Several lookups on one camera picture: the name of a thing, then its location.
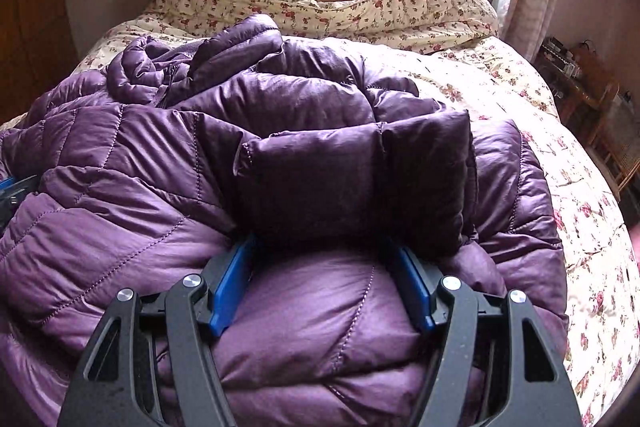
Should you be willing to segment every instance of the purple fabric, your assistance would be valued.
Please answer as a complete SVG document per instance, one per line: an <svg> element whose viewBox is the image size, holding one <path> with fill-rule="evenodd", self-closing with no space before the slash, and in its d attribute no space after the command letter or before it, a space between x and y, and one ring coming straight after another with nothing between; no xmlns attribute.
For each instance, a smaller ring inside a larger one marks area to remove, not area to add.
<svg viewBox="0 0 640 427"><path fill-rule="evenodd" d="M531 149L511 121L420 98L377 49L283 39L264 15L176 49L141 37L0 133L0 178L42 175L0 239L0 362L47 427L120 288L167 290L249 229L271 253L212 348L240 426L403 425L428 353L372 233L475 289L526 291L564 351ZM179 423L162 339L158 367Z"/></svg>

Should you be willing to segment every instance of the floral blanket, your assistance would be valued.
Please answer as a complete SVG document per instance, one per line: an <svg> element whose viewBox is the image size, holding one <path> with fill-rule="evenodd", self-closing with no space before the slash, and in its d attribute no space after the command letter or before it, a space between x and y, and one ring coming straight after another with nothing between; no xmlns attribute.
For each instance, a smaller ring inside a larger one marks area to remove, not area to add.
<svg viewBox="0 0 640 427"><path fill-rule="evenodd" d="M286 35L386 44L381 56L406 70L424 94L468 109L472 119L516 122L551 190L569 287L565 366L583 423L594 424L640 359L638 266L609 187L559 123L542 78L495 37L487 0L154 0L139 18L107 32L76 71L109 64L142 34L178 45L257 12Z"/></svg>

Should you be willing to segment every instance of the silver screw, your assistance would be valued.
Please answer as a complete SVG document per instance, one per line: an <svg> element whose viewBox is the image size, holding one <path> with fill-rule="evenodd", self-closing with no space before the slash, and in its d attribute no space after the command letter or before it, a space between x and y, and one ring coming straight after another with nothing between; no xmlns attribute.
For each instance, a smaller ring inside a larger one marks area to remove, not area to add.
<svg viewBox="0 0 640 427"><path fill-rule="evenodd" d="M527 295L522 290L512 290L509 293L509 298L516 304L522 304L527 300Z"/></svg>
<svg viewBox="0 0 640 427"><path fill-rule="evenodd" d="M452 275L447 275L442 280L442 285L447 290L450 290L450 291L454 292L454 291L460 289L460 286L462 286L462 283L460 282L460 279L458 279L457 277L453 277Z"/></svg>
<svg viewBox="0 0 640 427"><path fill-rule="evenodd" d="M123 288L118 292L118 301L127 302L133 297L133 290L131 288Z"/></svg>
<svg viewBox="0 0 640 427"><path fill-rule="evenodd" d="M182 285L187 288L195 288L196 286L199 286L201 282L201 277L196 273L192 273L191 275L188 275L187 277L182 279Z"/></svg>

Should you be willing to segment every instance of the bedding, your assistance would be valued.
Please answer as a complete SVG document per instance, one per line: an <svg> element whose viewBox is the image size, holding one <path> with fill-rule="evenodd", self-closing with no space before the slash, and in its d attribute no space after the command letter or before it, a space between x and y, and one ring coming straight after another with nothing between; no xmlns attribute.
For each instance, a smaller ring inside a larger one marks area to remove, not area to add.
<svg viewBox="0 0 640 427"><path fill-rule="evenodd" d="M421 95L467 109L472 121L517 124L550 188L568 281L565 366L584 424L594 424L639 360L638 268L606 182L559 123L536 71L495 37L486 0L155 0L110 30L77 71L104 68L138 36L177 46L260 12L284 35L386 44L380 59L405 71Z"/></svg>

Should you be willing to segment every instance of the bed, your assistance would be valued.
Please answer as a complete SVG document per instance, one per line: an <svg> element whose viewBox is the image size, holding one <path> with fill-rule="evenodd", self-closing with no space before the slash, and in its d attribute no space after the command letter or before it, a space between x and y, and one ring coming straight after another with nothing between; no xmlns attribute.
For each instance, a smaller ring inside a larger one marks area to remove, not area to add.
<svg viewBox="0 0 640 427"><path fill-rule="evenodd" d="M545 171L564 244L570 318L564 364L583 424L622 425L631 418L640 378L634 374L640 275L622 215L560 123L543 79L497 38L487 0L154 0L138 18L109 30L76 71L105 67L143 34L176 46L253 13L270 15L285 35L383 44L380 54L406 71L421 94L467 109L472 120L516 122Z"/></svg>

